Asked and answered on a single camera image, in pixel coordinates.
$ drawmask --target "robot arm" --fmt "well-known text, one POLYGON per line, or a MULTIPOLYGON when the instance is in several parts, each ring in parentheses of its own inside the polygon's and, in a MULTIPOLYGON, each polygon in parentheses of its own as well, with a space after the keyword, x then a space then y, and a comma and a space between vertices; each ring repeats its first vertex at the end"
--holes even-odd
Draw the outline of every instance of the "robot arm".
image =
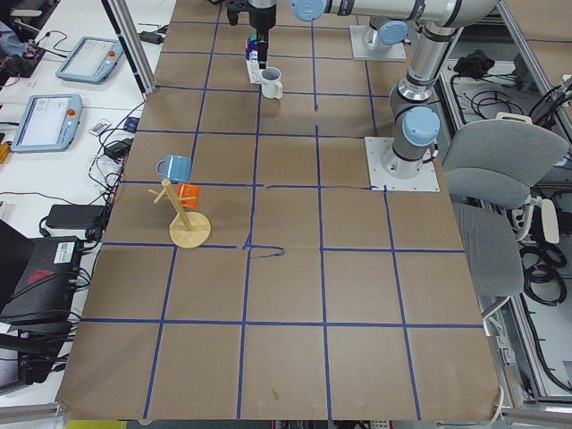
POLYGON ((403 98, 420 103, 431 96, 431 87, 462 27, 482 19, 496 3, 497 0, 292 0, 291 7, 302 21, 336 13, 425 22, 407 76, 398 85, 403 98))
POLYGON ((276 0, 228 0, 226 14, 231 25, 238 24, 240 12, 248 12, 248 21, 257 30, 258 65, 265 69, 268 30, 276 25, 276 0))

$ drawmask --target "chair seat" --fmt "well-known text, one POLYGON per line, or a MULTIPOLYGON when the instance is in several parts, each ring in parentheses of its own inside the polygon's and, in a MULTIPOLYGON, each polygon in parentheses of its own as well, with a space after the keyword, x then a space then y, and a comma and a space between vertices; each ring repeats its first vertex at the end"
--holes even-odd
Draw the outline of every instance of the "chair seat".
POLYGON ((460 203, 453 203, 453 209, 477 295, 508 297, 522 292, 522 263, 509 220, 460 203))

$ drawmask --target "white mug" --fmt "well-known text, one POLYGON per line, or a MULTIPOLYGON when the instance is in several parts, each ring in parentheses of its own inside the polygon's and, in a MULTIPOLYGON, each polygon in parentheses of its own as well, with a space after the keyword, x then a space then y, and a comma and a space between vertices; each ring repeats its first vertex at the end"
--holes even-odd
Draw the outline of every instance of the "white mug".
POLYGON ((262 95, 266 98, 282 98, 282 72, 276 67, 266 67, 260 73, 262 95))

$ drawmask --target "blue object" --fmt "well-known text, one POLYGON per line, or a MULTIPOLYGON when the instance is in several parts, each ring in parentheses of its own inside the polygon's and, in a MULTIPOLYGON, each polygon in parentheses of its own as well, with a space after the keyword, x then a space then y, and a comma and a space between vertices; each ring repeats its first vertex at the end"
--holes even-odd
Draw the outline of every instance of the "blue object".
POLYGON ((0 21, 0 49, 8 56, 22 56, 28 45, 20 42, 13 29, 0 21))
POLYGON ((320 18, 327 6, 326 0, 291 0, 292 13, 303 22, 311 22, 320 18))
POLYGON ((157 174, 171 183, 190 183, 192 160, 187 156, 167 155, 157 163, 157 174))
POLYGON ((138 126, 139 126, 139 118, 130 116, 125 120, 125 123, 123 124, 123 129, 128 132, 135 133, 135 131, 137 131, 138 126))
POLYGON ((429 107, 414 107, 403 119, 403 135, 413 146, 429 146, 437 138, 441 121, 429 107))
POLYGON ((247 38, 245 50, 248 61, 258 59, 258 43, 256 34, 253 34, 247 38))
POLYGON ((397 45, 407 37, 408 25, 403 21, 389 21, 382 25, 377 34, 385 45, 397 45))
POLYGON ((30 97, 11 150, 65 150, 72 143, 78 129, 81 108, 81 97, 77 94, 30 97))
POLYGON ((55 76, 63 80, 101 83, 123 55, 119 40, 81 38, 62 63, 55 76))

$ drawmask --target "blue joint cap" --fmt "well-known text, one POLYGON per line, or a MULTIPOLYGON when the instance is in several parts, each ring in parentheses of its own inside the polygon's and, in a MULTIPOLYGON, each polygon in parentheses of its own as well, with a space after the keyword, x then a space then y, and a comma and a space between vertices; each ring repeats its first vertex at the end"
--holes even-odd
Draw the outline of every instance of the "blue joint cap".
POLYGON ((413 146, 429 146, 437 138, 441 121, 429 107, 414 107, 405 114, 403 135, 413 146))
POLYGON ((403 21, 389 21, 377 30, 377 34, 385 45, 397 45, 408 36, 408 25, 403 21))
POLYGON ((291 0, 292 13, 303 22, 311 22, 320 18, 327 6, 327 0, 291 0))

